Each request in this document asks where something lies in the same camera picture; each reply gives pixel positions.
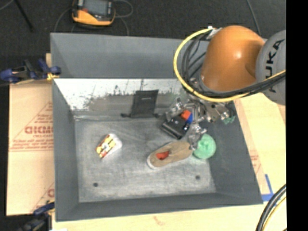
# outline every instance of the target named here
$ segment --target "red object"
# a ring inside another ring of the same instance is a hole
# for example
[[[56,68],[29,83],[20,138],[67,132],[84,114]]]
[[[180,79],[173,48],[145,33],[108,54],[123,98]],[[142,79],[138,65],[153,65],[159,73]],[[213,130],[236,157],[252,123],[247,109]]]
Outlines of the red object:
[[[188,120],[190,115],[191,115],[191,112],[189,110],[184,110],[181,114],[181,117],[186,121]]]
[[[164,160],[164,159],[166,159],[167,157],[169,157],[169,152],[170,152],[170,151],[156,153],[156,157],[157,157],[159,160]]]

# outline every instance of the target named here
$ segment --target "black cable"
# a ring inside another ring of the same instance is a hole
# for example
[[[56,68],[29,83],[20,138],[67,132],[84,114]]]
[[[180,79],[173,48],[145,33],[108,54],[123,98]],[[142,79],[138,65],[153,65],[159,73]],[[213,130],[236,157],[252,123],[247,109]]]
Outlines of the black cable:
[[[20,13],[22,14],[23,18],[24,18],[25,21],[27,22],[30,31],[31,31],[31,32],[34,32],[34,31],[35,31],[35,28],[34,28],[34,26],[32,25],[32,23],[30,22],[30,20],[29,20],[27,14],[25,13],[23,7],[22,7],[21,4],[19,3],[19,0],[14,0],[14,1],[15,1],[15,3],[16,3],[16,5],[17,5],[17,7],[18,7],[18,9],[19,9],[19,11],[20,11]]]
[[[262,215],[259,219],[259,222],[257,224],[257,228],[256,231],[262,231],[264,223],[266,221],[266,219],[268,218],[271,210],[275,207],[277,201],[281,198],[281,196],[283,196],[287,191],[287,185],[284,184],[269,200],[269,202],[267,203],[267,205],[265,206]]]

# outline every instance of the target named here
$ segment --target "blue object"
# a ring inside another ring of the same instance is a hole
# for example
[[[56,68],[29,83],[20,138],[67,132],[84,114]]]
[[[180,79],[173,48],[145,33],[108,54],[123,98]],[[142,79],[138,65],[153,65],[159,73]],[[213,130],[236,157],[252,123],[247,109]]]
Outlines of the blue object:
[[[270,185],[269,176],[267,174],[265,174],[265,179],[266,179],[266,182],[267,182],[268,187],[269,187],[270,190],[269,190],[268,194],[262,194],[262,200],[264,202],[267,202],[267,201],[269,201],[272,198],[274,193],[273,193],[273,189],[271,188],[271,185]]]
[[[192,122],[193,122],[193,114],[191,113],[188,119],[186,120],[186,123],[191,124]]]
[[[36,209],[34,212],[33,212],[33,215],[35,216],[38,216],[38,215],[41,215],[51,209],[54,209],[54,202],[51,202],[49,204],[46,204],[38,209]]]
[[[58,66],[48,67],[47,63],[40,58],[38,66],[32,66],[28,60],[24,60],[23,65],[16,68],[9,68],[0,72],[0,79],[10,83],[17,83],[27,79],[46,79],[48,73],[53,75],[60,75],[61,68]]]

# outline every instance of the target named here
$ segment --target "yellow cable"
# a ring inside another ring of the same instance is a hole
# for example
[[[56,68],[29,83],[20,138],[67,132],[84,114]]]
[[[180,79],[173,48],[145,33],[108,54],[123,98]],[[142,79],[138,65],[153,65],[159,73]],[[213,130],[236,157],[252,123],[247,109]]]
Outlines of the yellow cable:
[[[207,33],[208,31],[212,30],[213,28],[208,28],[208,29],[203,29],[203,30],[200,30],[200,31],[197,31],[193,34],[191,34],[190,36],[188,36],[186,39],[184,39],[182,41],[182,43],[178,46],[177,50],[175,51],[174,53],[174,58],[173,58],[173,70],[174,70],[174,73],[176,74],[177,78],[179,79],[179,81],[181,82],[181,84],[189,91],[191,92],[192,94],[194,94],[195,96],[203,99],[203,100],[207,100],[207,101],[210,101],[210,102],[230,102],[230,101],[233,101],[235,99],[238,99],[238,98],[242,98],[242,97],[245,97],[247,96],[248,94],[250,94],[249,92],[247,93],[243,93],[243,94],[239,94],[239,95],[235,95],[235,96],[232,96],[232,97],[228,97],[228,98],[211,98],[211,97],[207,97],[207,96],[204,96],[200,93],[198,93],[196,90],[194,90],[190,85],[188,85],[185,80],[183,80],[182,76],[180,75],[179,71],[178,71],[178,65],[177,65],[177,61],[178,61],[178,56],[179,56],[179,53],[181,51],[181,49],[183,48],[183,46],[189,41],[191,40],[192,38],[202,34],[202,33]],[[283,72],[285,72],[285,70],[267,78],[267,80],[271,79],[271,78],[274,78],[275,76],[279,75],[279,74],[282,74]]]
[[[283,202],[285,202],[287,196],[285,196],[281,201],[279,201],[279,203],[275,206],[275,208],[271,211],[271,213],[269,214],[268,218],[266,219],[262,231],[264,231],[266,229],[266,227],[268,226],[268,223],[270,222],[269,220],[272,218],[273,214],[276,213],[277,209],[280,208],[281,204]]]

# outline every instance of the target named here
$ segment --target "gray bin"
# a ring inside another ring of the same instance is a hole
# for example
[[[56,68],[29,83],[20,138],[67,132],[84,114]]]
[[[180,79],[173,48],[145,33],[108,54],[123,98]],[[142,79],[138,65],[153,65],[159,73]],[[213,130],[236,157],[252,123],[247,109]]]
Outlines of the gray bin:
[[[121,117],[136,90],[159,90],[158,114],[185,97],[172,70],[180,43],[51,34],[52,64],[63,69],[52,90],[57,221],[262,203],[238,119],[202,124],[217,143],[213,157],[153,170],[149,153],[174,140],[160,129],[162,119]],[[95,147],[111,132],[123,147],[101,160]]]

